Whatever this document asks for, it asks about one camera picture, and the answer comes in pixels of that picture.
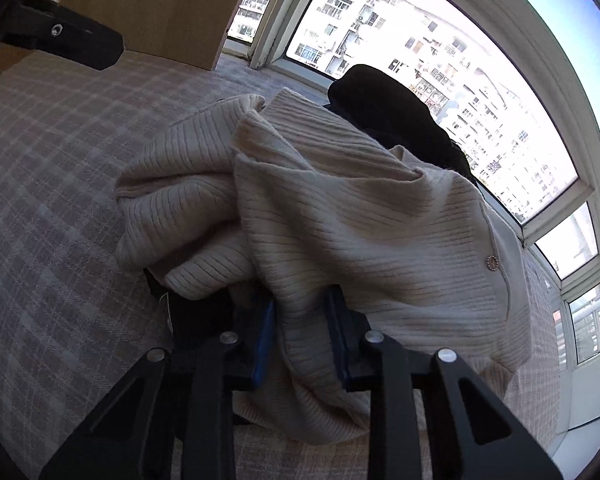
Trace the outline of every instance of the black clamp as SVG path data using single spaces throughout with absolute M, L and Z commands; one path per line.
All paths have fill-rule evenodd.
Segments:
M 264 380 L 274 309 L 273 298 L 262 296 L 237 314 L 231 330 L 196 348 L 149 350 L 62 444 L 40 480 L 168 480 L 176 436 L 183 479 L 235 479 L 232 391 L 254 390 Z
M 434 480 L 561 480 L 542 447 L 451 349 L 432 357 L 371 330 L 339 286 L 324 302 L 338 378 L 371 391 L 369 480 L 422 478 L 413 390 L 424 402 Z
M 124 51 L 122 35 L 51 0 L 11 0 L 0 15 L 0 43 L 103 70 Z

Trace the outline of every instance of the plaid bedsheet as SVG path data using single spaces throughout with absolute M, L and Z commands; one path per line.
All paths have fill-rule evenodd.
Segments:
M 325 102 L 225 56 L 205 72 L 126 53 L 96 72 L 35 53 L 0 76 L 0 441 L 30 478 L 147 349 L 168 344 L 144 277 L 121 272 L 112 256 L 123 231 L 112 198 L 120 169 L 196 108 L 284 86 Z M 557 347 L 547 291 L 537 292 L 534 357 L 507 399 L 547 446 Z M 365 478 L 366 438 L 312 448 L 240 428 L 236 458 L 239 478 Z

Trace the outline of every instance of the cream ribbed sweater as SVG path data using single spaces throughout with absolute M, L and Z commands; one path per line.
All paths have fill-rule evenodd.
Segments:
M 289 90 L 264 104 L 238 96 L 174 124 L 116 186 L 120 266 L 151 267 L 190 299 L 259 278 L 278 300 L 268 377 L 235 411 L 312 444 L 367 430 L 368 397 L 334 374 L 320 305 L 331 283 L 373 328 L 456 349 L 504 396 L 531 345 L 509 227 L 457 173 L 388 152 Z

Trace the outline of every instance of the metal rivet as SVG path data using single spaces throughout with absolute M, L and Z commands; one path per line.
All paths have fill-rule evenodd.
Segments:
M 443 348 L 438 350 L 438 359 L 440 359 L 443 363 L 454 363 L 456 359 L 458 359 L 458 354 L 456 354 L 451 348 Z
M 162 348 L 151 348 L 146 353 L 146 358 L 152 363 L 159 363 L 164 359 L 164 350 Z
M 495 254 L 490 254 L 487 256 L 487 268 L 489 270 L 498 270 L 500 267 L 500 262 L 496 258 Z
M 232 345 L 238 341 L 238 335 L 235 332 L 222 332 L 220 334 L 220 342 L 223 345 Z
M 381 343 L 384 341 L 384 335 L 382 335 L 382 332 L 378 332 L 378 330 L 369 330 L 365 333 L 365 339 L 370 343 Z
M 51 36 L 53 38 L 57 38 L 62 34 L 62 25 L 61 23 L 56 23 L 53 27 L 51 27 Z

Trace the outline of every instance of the screw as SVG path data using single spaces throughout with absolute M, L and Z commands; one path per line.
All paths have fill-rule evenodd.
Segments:
M 438 350 L 438 359 L 440 359 L 443 363 L 454 363 L 458 358 L 458 354 L 456 354 L 451 348 L 443 348 Z
M 146 353 L 146 358 L 152 363 L 159 363 L 164 359 L 164 350 L 162 348 L 151 348 Z
M 378 330 L 369 330 L 365 333 L 365 339 L 370 343 L 381 343 L 384 341 L 384 335 L 382 335 L 382 332 L 378 332 Z
M 53 27 L 51 27 L 51 36 L 53 38 L 57 38 L 62 33 L 62 25 L 60 23 L 56 23 Z
M 222 332 L 220 334 L 220 342 L 223 345 L 232 345 L 238 341 L 238 335 L 235 332 Z

